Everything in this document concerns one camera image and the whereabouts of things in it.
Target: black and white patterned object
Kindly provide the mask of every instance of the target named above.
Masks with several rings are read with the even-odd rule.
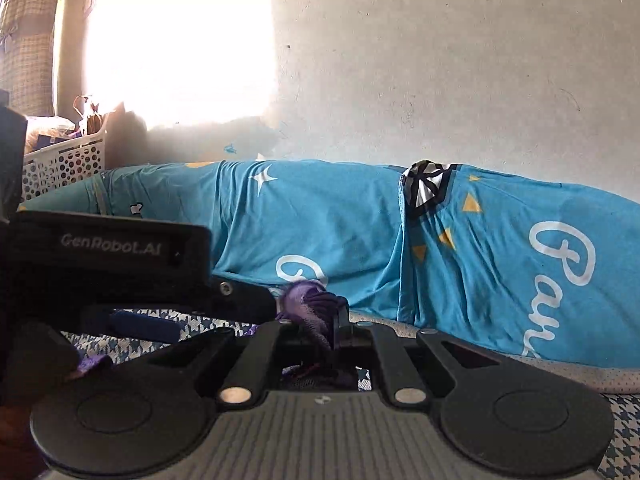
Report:
[[[371,376],[369,375],[369,370],[364,368],[358,368],[358,391],[371,391]]]
[[[614,433],[600,463],[604,478],[640,479],[640,395],[606,395],[611,403]]]
[[[451,171],[455,169],[455,164],[421,160],[402,174],[400,184],[409,218],[418,218],[445,199]]]
[[[249,332],[252,327],[250,324],[188,316],[187,314],[180,314],[174,310],[133,310],[132,312],[178,322],[181,325],[180,339],[187,339],[219,326],[230,326],[236,331],[236,335],[244,335]],[[151,341],[118,339],[107,336],[66,334],[66,338],[78,348],[83,357],[106,354],[116,364],[128,359],[135,359],[136,357],[140,357],[143,354],[153,352],[165,346],[162,343]]]

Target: sunlight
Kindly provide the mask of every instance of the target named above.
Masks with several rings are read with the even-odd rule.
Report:
[[[147,126],[259,116],[276,89],[271,0],[95,0],[84,88]]]

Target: blue cloth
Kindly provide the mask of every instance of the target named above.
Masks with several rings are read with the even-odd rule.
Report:
[[[420,168],[141,166],[25,206],[204,225],[219,276],[318,279],[352,308],[486,348],[640,367],[640,205],[472,166]]]
[[[408,225],[419,293],[404,320],[511,354],[640,366],[637,203],[457,166]]]

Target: yellow triangle print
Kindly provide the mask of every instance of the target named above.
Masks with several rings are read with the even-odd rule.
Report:
[[[444,229],[444,232],[438,237],[438,240],[440,240],[446,246],[451,247],[454,251],[456,250],[456,246],[453,243],[453,238],[451,237],[450,228],[447,227],[446,229]]]
[[[213,164],[213,162],[188,162],[185,166],[187,168],[201,168],[203,166],[208,166],[209,164]]]
[[[424,255],[427,252],[426,245],[414,245],[411,250],[414,252],[415,257],[421,262],[424,261]]]
[[[462,211],[465,213],[481,213],[482,208],[478,203],[478,200],[471,196],[471,193],[466,194],[465,205],[462,206]]]

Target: purple cloth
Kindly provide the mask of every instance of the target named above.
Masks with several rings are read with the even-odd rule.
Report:
[[[334,315],[344,298],[327,292],[320,282],[296,282],[282,297],[276,319],[289,319],[327,351],[332,348]]]
[[[78,365],[78,373],[85,375],[92,370],[98,368],[109,368],[113,365],[113,361],[108,355],[94,355],[91,357],[85,357],[80,361]]]

